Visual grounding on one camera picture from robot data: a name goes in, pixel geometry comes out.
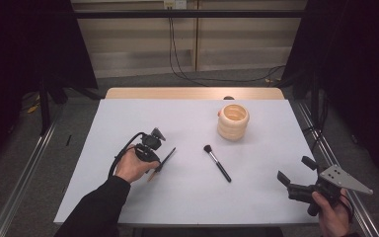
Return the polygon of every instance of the gray floor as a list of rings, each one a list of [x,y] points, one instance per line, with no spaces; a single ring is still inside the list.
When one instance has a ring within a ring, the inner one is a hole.
[[[266,87],[269,84],[264,80],[253,82],[235,82],[231,80],[240,81],[241,79],[261,78],[267,72],[267,69],[209,71],[188,73],[188,77],[227,80],[198,81],[208,86]],[[281,71],[275,73],[271,78],[270,86],[276,82],[280,75]],[[99,85],[100,89],[93,91],[100,95],[104,95],[110,87],[198,86],[173,74],[99,79]],[[74,91],[67,90],[67,93],[69,101],[62,108],[51,103],[53,112],[62,110],[60,120],[57,122],[48,146],[33,173],[33,178],[28,183],[28,188],[22,196],[22,201],[14,218],[9,228],[5,230],[6,236],[52,236],[58,228],[52,221],[63,198],[99,104]],[[298,108],[299,102],[292,99],[291,88],[283,89],[283,93],[290,100],[300,126],[307,127]],[[31,105],[34,98],[31,97],[29,100],[25,100],[24,106]],[[26,111],[20,112],[18,122],[0,152],[0,210],[28,163],[37,145],[39,132],[39,109],[32,114],[27,114]],[[333,148],[341,166],[349,171],[352,176],[374,190],[373,196],[361,196],[361,199],[379,230],[379,170],[373,165],[365,148],[352,142],[350,139],[351,132],[333,108],[329,109],[324,135]],[[312,145],[314,140],[311,134],[306,134],[305,136]],[[323,160],[318,148],[315,149],[315,157],[317,160]],[[352,224],[351,228],[360,232],[363,236],[357,221]],[[121,236],[132,235],[132,229],[130,228],[121,227],[121,230]],[[179,236],[176,232],[175,234],[166,235],[165,232],[159,234],[159,231],[159,229],[148,229],[145,233],[146,236]],[[320,236],[318,226],[283,226],[282,231],[286,237]]]

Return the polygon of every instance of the makeup brush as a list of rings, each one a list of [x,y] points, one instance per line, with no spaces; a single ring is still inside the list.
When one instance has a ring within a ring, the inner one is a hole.
[[[226,180],[229,183],[232,182],[232,179],[230,179],[230,176],[227,174],[227,172],[224,170],[223,166],[221,166],[220,162],[215,157],[215,155],[213,153],[213,150],[211,149],[211,146],[210,145],[204,146],[204,151],[207,152],[208,155],[210,155],[210,157],[214,160],[214,162],[216,163],[218,169],[220,169],[221,173],[224,175],[224,177],[226,178]]]

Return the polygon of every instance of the white tabletop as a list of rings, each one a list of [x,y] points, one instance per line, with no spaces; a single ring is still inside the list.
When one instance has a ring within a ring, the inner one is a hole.
[[[216,131],[217,112],[241,104],[251,119],[239,141]],[[158,127],[166,137],[156,151],[175,154],[155,178],[131,186],[119,223],[134,226],[235,226],[316,223],[307,203],[290,200],[276,174],[311,185],[317,177],[301,163],[313,158],[285,100],[102,100],[54,222],[63,222],[82,196],[107,178],[115,155],[137,132]],[[210,144],[232,182],[203,150]]]

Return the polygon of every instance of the black curtain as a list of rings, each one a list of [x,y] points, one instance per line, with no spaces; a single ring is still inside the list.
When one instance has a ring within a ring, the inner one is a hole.
[[[73,9],[69,0],[0,0],[0,147],[17,120],[23,95],[43,76],[97,88],[75,18],[49,13]]]

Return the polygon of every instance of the black sleeve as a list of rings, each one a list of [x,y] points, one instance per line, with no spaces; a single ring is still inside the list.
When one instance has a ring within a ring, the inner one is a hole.
[[[118,236],[116,225],[129,191],[127,181],[110,177],[82,197],[55,236]]]

